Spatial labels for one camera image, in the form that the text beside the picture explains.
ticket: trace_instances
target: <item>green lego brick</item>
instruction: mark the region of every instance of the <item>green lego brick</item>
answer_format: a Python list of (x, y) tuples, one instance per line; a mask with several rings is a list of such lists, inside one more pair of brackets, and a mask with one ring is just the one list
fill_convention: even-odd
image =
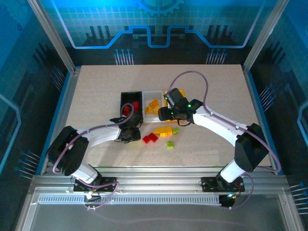
[(167, 148), (169, 149), (174, 148), (173, 141), (167, 141)]
[(179, 129), (179, 128), (174, 128), (174, 129), (172, 130), (172, 132), (173, 132), (173, 135), (174, 135), (174, 134), (178, 134), (178, 133), (180, 132), (180, 129)]

